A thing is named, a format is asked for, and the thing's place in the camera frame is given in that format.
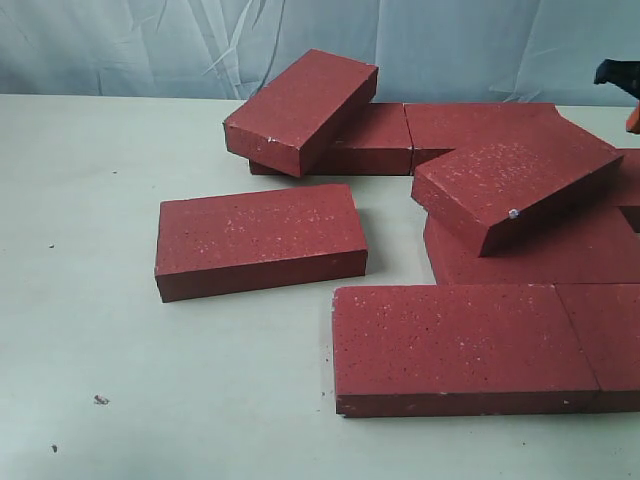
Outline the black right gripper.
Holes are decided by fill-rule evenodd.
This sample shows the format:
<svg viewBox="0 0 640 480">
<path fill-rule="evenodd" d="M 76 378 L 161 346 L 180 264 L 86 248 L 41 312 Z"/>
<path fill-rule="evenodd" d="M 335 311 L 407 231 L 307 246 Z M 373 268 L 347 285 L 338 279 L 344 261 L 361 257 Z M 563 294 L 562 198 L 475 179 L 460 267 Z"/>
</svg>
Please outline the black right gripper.
<svg viewBox="0 0 640 480">
<path fill-rule="evenodd" d="M 596 68 L 594 84 L 613 84 L 635 99 L 640 99 L 640 62 L 605 59 Z M 628 133 L 640 133 L 640 104 L 626 120 Z"/>
</svg>

